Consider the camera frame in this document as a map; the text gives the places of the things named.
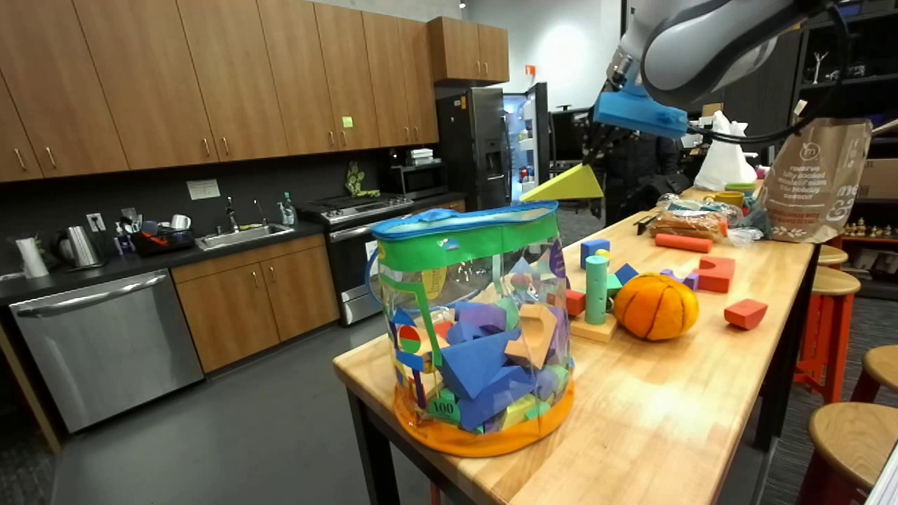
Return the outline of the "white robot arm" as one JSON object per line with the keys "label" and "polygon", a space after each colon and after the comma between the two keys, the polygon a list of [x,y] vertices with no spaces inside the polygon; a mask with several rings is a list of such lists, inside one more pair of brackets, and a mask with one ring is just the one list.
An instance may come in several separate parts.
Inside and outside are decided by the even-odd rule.
{"label": "white robot arm", "polygon": [[605,67],[605,84],[636,84],[683,106],[766,64],[776,40],[839,15],[841,0],[640,0]]}

